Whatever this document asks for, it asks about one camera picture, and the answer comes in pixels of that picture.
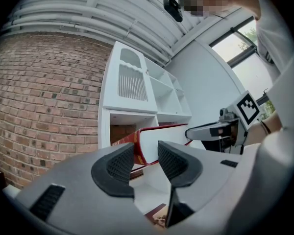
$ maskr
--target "window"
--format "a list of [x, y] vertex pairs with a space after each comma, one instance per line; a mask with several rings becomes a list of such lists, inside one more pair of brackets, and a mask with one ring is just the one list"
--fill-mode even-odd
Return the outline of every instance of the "window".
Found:
[[253, 17], [231, 28], [210, 47], [233, 69], [242, 85], [261, 105], [261, 119], [274, 111], [265, 91], [272, 87], [270, 75], [257, 53], [256, 21]]

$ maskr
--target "ceiling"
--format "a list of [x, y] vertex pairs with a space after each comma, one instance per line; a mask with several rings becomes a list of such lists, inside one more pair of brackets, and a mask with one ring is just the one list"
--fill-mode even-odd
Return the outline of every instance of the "ceiling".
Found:
[[2, 30], [63, 31], [110, 44], [119, 41], [164, 66], [220, 20], [184, 13], [183, 22], [177, 23], [164, 10], [163, 0], [21, 0]]

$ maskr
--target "pipe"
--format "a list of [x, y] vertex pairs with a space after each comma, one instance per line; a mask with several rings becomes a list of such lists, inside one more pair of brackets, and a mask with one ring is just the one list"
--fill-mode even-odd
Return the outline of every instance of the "pipe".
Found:
[[[38, 20], [64, 20], [64, 21], [70, 21], [70, 22], [77, 22], [77, 23], [82, 23], [82, 24], [90, 24], [98, 28], [102, 28], [104, 30], [110, 30], [112, 32], [117, 32], [123, 37], [127, 35], [127, 31], [120, 29], [116, 26], [113, 26], [109, 23], [101, 22], [95, 19], [91, 18], [86, 18], [86, 17], [81, 17], [81, 16], [66, 16], [66, 15], [59, 15], [59, 14], [43, 14], [43, 15], [37, 15], [37, 16], [29, 16], [29, 17], [23, 17], [20, 19], [16, 19], [12, 22], [8, 22], [3, 25], [3, 28], [7, 28], [10, 25], [15, 25], [15, 24], [22, 24], [22, 23], [28, 23], [32, 21], [38, 21]], [[134, 42], [137, 42], [139, 45], [149, 49], [151, 52], [156, 54], [158, 57], [163, 59], [165, 62], [169, 61], [169, 58], [160, 53], [158, 50], [156, 50], [154, 47], [150, 46], [148, 43], [143, 41], [142, 39], [136, 37], [133, 34], [128, 34], [127, 38], [133, 40]]]
[[20, 24], [16, 24], [16, 25], [11, 25], [11, 26], [8, 26], [4, 29], [2, 29], [1, 31], [5, 31], [5, 30], [8, 30], [8, 29], [12, 29], [12, 28], [16, 28], [16, 27], [22, 27], [22, 26], [36, 26], [36, 25], [54, 25], [54, 26], [65, 26], [65, 27], [71, 27], [71, 28], [77, 28], [77, 29], [83, 29], [83, 30], [87, 30], [87, 31], [90, 31], [90, 32], [93, 32], [93, 33], [96, 33], [98, 35], [102, 35], [104, 37], [108, 37], [110, 39], [113, 39], [113, 40], [116, 40], [116, 41], [119, 41], [120, 43], [123, 43], [129, 47], [132, 47], [133, 49], [136, 49], [138, 50], [139, 52], [141, 52], [142, 54], [144, 54], [144, 56], [147, 56], [149, 57], [150, 59], [156, 61], [156, 62], [159, 62], [160, 64], [162, 64], [163, 66], [165, 65], [162, 61], [160, 61], [159, 59], [155, 58], [154, 56], [151, 56], [148, 52], [138, 48], [137, 46], [123, 40], [123, 39], [120, 39], [118, 37], [115, 37], [115, 36], [112, 36], [108, 33], [104, 33], [102, 31], [99, 31], [99, 30], [95, 30], [95, 29], [92, 29], [92, 28], [88, 28], [88, 27], [84, 27], [84, 26], [79, 26], [79, 25], [76, 25], [76, 24], [70, 24], [70, 23], [54, 23], [54, 22], [34, 22], [34, 23], [20, 23]]
[[137, 25], [132, 25], [132, 22], [119, 17], [115, 14], [112, 14], [110, 12], [106, 12], [97, 8], [91, 8], [83, 5], [76, 5], [76, 4], [66, 4], [66, 3], [55, 3], [55, 4], [41, 4], [41, 5], [34, 5], [31, 7], [27, 7], [24, 9], [17, 10], [13, 13], [14, 16], [21, 16], [28, 13], [36, 12], [37, 10], [73, 10], [78, 11], [81, 13], [91, 13], [92, 15], [95, 15], [101, 19], [107, 20], [109, 19], [112, 22], [115, 22], [117, 24], [123, 24], [130, 28], [132, 26], [132, 30], [136, 31], [140, 36], [146, 37], [148, 40], [159, 46], [161, 49], [165, 50], [169, 55], [173, 56], [173, 51], [165, 46], [163, 43], [161, 43], [158, 39], [156, 39], [154, 36], [148, 34], [146, 31], [138, 27]]

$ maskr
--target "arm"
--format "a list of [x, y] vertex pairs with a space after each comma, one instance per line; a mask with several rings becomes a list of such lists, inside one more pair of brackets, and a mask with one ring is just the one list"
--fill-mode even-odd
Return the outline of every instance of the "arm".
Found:
[[[263, 121], [265, 125], [270, 129], [271, 132], [279, 131], [282, 128], [282, 124], [278, 114], [275, 112], [272, 113], [270, 117]], [[248, 136], [244, 145], [250, 145], [254, 143], [261, 143], [267, 133], [262, 127], [261, 123], [256, 123], [250, 127], [248, 130]]]

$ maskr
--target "black camera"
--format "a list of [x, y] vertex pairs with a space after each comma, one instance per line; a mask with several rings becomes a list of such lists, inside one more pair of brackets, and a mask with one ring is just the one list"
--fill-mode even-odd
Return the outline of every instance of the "black camera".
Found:
[[177, 21], [183, 21], [181, 5], [176, 0], [163, 0], [165, 10]]

